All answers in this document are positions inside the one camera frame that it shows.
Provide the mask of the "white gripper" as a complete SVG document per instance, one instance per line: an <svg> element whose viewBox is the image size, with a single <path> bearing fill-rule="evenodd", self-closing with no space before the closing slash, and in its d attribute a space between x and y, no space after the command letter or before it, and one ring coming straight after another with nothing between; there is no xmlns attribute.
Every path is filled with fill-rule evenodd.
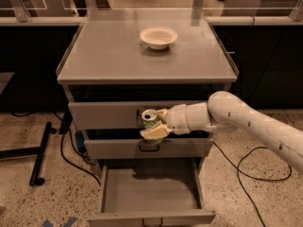
<svg viewBox="0 0 303 227"><path fill-rule="evenodd" d="M176 135L190 133L187 125L187 105L181 104L173 106L171 109L161 109L157 111L161 118L165 117L166 124L158 121L152 125L148 125L140 135L146 140L154 140L165 138L170 132Z"/></svg>

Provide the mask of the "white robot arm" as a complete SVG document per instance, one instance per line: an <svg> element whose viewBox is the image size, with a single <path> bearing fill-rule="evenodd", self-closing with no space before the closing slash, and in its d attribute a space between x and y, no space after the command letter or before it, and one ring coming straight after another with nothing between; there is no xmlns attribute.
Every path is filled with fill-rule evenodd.
<svg viewBox="0 0 303 227"><path fill-rule="evenodd" d="M148 109L141 115L146 140L164 139L169 134L192 131L224 132L242 129L268 149L303 173L303 131L260 113L226 91L210 96L208 101L181 104L170 109Z"/></svg>

